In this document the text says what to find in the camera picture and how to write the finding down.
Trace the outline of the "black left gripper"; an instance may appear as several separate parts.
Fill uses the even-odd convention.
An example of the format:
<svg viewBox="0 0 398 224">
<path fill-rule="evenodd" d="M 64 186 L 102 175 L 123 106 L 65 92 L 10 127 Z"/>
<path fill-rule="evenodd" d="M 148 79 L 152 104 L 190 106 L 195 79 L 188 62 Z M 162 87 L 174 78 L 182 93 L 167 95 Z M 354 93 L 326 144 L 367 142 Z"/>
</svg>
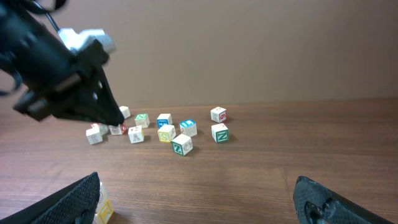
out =
<svg viewBox="0 0 398 224">
<path fill-rule="evenodd" d="M 42 121 L 52 115 L 117 126 L 124 116 L 103 70 L 109 55 L 95 40 L 71 52 L 57 40 L 20 40 L 12 46 L 12 64 L 28 90 L 14 110 Z"/>
</svg>

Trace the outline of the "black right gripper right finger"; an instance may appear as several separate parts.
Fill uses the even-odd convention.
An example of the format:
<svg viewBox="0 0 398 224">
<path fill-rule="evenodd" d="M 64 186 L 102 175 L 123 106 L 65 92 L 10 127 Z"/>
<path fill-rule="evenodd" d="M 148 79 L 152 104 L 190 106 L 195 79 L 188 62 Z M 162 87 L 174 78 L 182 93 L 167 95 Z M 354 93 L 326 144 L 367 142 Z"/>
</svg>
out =
<svg viewBox="0 0 398 224">
<path fill-rule="evenodd" d="M 293 200 L 301 224 L 393 224 L 302 175 L 295 183 Z"/>
</svg>

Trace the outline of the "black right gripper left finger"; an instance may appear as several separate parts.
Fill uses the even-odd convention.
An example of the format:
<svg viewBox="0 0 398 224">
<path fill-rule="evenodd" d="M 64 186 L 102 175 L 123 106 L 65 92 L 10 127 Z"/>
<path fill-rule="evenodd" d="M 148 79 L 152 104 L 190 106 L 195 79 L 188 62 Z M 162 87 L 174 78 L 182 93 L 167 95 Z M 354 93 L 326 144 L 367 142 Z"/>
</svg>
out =
<svg viewBox="0 0 398 224">
<path fill-rule="evenodd" d="M 97 172 L 1 220 L 1 224 L 92 223 L 100 199 Z"/>
</svg>

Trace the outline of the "white mushroom picture block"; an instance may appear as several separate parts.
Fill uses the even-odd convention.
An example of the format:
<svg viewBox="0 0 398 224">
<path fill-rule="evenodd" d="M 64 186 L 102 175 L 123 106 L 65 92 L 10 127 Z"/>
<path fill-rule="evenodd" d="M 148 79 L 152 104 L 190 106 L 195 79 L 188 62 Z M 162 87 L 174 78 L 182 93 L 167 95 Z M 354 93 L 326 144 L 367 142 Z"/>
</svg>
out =
<svg viewBox="0 0 398 224">
<path fill-rule="evenodd" d="M 95 211 L 93 224 L 107 224 L 113 213 L 114 208 L 109 199 L 109 193 L 106 190 L 104 184 L 101 182 L 99 202 Z"/>
</svg>

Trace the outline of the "green N block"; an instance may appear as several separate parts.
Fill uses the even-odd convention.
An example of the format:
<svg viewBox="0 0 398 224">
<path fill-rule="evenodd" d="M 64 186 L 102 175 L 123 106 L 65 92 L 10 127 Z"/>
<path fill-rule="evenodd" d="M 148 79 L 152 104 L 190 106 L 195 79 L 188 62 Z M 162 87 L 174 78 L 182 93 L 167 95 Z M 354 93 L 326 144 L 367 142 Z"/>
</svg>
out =
<svg viewBox="0 0 398 224">
<path fill-rule="evenodd" d="M 134 120 L 136 126 L 142 126 L 142 128 L 148 128 L 150 125 L 149 115 L 147 113 L 137 114 Z"/>
</svg>

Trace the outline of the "yellow-sided S block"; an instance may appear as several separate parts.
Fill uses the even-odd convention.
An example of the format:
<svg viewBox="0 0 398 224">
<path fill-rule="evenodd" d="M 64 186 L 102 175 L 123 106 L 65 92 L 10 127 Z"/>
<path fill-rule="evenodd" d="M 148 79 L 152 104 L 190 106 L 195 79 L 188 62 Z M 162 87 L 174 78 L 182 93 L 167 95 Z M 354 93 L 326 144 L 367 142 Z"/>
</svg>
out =
<svg viewBox="0 0 398 224">
<path fill-rule="evenodd" d="M 171 142 L 176 137 L 175 126 L 165 124 L 157 131 L 160 142 Z"/>
</svg>

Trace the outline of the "blue L block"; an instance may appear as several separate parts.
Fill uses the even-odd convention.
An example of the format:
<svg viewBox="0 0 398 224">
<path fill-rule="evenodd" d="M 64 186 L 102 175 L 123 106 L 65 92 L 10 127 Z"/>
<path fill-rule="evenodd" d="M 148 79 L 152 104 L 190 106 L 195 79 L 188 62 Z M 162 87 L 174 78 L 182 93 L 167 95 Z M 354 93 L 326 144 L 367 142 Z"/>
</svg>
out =
<svg viewBox="0 0 398 224">
<path fill-rule="evenodd" d="M 182 134 L 192 137 L 197 135 L 197 125 L 192 119 L 180 122 L 180 131 Z"/>
</svg>

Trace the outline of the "green Z block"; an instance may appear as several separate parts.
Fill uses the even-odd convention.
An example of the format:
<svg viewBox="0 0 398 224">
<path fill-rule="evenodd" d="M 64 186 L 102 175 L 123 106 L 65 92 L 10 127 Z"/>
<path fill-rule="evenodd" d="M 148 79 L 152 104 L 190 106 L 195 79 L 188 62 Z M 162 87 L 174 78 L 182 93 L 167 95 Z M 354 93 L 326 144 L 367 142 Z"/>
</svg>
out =
<svg viewBox="0 0 398 224">
<path fill-rule="evenodd" d="M 217 143 L 229 141 L 229 129 L 223 123 L 211 127 L 212 137 Z"/>
<path fill-rule="evenodd" d="M 175 153 L 186 156 L 193 149 L 192 139 L 190 136 L 180 134 L 172 140 L 172 147 Z"/>
</svg>

